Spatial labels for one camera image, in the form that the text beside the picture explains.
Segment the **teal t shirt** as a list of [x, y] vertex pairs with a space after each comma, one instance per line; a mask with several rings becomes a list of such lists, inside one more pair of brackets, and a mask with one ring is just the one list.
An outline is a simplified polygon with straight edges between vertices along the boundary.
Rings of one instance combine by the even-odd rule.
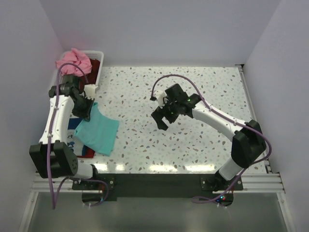
[[74, 136], [85, 146], [91, 148], [96, 153], [110, 156], [116, 139], [120, 122], [104, 116], [98, 108], [98, 103], [94, 103], [90, 120], [82, 120], [74, 131]]

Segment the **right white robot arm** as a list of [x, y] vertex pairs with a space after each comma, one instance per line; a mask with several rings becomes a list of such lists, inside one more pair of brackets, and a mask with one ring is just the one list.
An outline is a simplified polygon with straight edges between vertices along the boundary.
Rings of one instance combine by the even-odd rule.
[[266, 140], [257, 121], [245, 122], [229, 116], [209, 105], [199, 93], [189, 96], [179, 84], [164, 91], [152, 91], [150, 99], [158, 103], [151, 116], [160, 130], [168, 129], [164, 118], [173, 123], [182, 115], [208, 124], [231, 141], [231, 157], [208, 180], [213, 190], [231, 186], [235, 176], [249, 168], [266, 150]]

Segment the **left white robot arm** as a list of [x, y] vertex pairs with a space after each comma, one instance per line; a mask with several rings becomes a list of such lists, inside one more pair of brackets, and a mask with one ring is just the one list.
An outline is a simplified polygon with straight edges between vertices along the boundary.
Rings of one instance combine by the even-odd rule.
[[88, 189], [96, 189], [100, 178], [91, 164], [79, 164], [73, 149], [67, 143], [69, 121], [90, 121], [94, 105], [95, 84], [86, 84], [81, 78], [66, 75], [50, 88], [49, 115], [44, 132], [36, 145], [31, 145], [29, 154], [42, 178], [74, 177], [83, 179]]

